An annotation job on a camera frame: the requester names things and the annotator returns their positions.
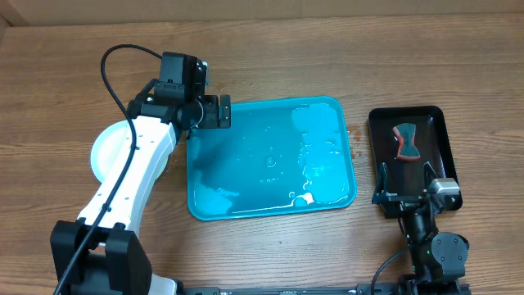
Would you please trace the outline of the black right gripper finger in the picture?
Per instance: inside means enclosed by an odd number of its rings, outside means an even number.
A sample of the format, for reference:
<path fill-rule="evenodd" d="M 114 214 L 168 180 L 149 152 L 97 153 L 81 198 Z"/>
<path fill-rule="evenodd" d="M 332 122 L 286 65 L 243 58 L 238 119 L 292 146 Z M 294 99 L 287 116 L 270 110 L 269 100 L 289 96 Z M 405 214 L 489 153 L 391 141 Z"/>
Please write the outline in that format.
<path fill-rule="evenodd" d="M 388 185 L 388 169 L 385 162 L 381 163 L 377 172 L 377 185 L 374 191 L 374 195 L 387 193 Z"/>
<path fill-rule="evenodd" d="M 434 179 L 438 179 L 438 175 L 429 161 L 424 163 L 423 173 L 424 173 L 425 190 L 427 191 L 430 188 L 431 182 Z"/>

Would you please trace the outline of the orange green scrub sponge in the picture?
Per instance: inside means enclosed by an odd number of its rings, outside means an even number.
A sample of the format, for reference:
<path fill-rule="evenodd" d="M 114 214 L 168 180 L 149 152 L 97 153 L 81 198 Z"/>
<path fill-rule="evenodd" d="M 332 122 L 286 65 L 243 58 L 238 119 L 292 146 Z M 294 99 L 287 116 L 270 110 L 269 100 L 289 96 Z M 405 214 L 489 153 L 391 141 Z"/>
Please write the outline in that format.
<path fill-rule="evenodd" d="M 418 161 L 420 159 L 420 152 L 415 144 L 416 125 L 412 123 L 402 123 L 395 126 L 392 131 L 398 141 L 396 159 L 406 162 Z"/>

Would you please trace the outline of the light green plate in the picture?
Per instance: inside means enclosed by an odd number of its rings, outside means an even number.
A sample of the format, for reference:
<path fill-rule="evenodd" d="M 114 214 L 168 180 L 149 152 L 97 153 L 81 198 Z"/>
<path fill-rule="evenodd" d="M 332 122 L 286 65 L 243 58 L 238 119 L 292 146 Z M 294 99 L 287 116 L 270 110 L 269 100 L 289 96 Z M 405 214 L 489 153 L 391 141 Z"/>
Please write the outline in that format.
<path fill-rule="evenodd" d="M 152 186 L 177 142 L 174 127 L 159 118 L 139 116 L 131 123 L 115 123 L 105 129 L 93 144 L 93 173 L 104 187 L 112 188 L 134 144 L 133 159 L 120 187 Z"/>

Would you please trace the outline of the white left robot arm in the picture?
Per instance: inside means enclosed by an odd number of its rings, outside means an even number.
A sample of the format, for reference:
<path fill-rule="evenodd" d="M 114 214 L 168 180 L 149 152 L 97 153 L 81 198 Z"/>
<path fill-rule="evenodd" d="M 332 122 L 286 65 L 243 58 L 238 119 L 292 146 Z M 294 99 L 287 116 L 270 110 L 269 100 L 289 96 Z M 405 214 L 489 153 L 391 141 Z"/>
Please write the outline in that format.
<path fill-rule="evenodd" d="M 56 294 L 180 294 L 175 279 L 155 275 L 139 241 L 152 188 L 182 135 L 228 129 L 228 95 L 207 95 L 209 67 L 176 52 L 159 56 L 160 74 L 129 104 L 124 138 L 100 188 L 75 221 L 57 221 L 50 244 Z"/>

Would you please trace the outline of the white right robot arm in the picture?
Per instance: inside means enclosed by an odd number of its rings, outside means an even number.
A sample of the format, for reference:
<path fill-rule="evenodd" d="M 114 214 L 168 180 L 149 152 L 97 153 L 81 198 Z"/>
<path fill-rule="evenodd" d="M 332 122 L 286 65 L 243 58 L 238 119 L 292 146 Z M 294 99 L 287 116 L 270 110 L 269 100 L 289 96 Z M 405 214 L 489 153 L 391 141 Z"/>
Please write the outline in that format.
<path fill-rule="evenodd" d="M 372 203 L 381 207 L 387 219 L 396 219 L 407 247 L 388 258 L 376 271 L 367 294 L 469 294 L 459 279 L 465 275 L 469 241 L 460 234 L 440 232 L 436 215 L 454 211 L 462 200 L 458 182 L 439 178 L 430 163 L 424 166 L 426 187 L 417 196 L 402 196 L 387 189 L 388 169 L 379 166 Z M 381 272 L 393 261 L 409 254 L 413 272 L 394 284 L 377 285 Z"/>

